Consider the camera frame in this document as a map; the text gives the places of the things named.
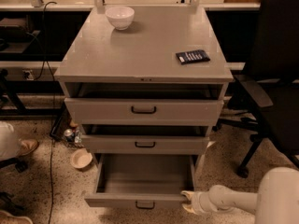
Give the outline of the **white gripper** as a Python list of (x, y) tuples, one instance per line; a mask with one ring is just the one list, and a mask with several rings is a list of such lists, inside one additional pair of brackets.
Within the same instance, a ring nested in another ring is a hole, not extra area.
[(182, 207), (191, 214), (204, 214), (213, 211), (213, 204), (209, 200), (207, 192), (193, 192), (188, 190), (183, 190), (181, 192), (188, 200), (191, 200), (191, 204), (184, 203)]

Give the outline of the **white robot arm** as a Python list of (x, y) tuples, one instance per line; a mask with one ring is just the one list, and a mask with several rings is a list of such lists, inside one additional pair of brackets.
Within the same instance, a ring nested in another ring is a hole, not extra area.
[(182, 207), (195, 215), (240, 209), (255, 216), (254, 224), (299, 224), (299, 172), (278, 167), (262, 178), (257, 193), (234, 191), (223, 185), (209, 191), (181, 192)]

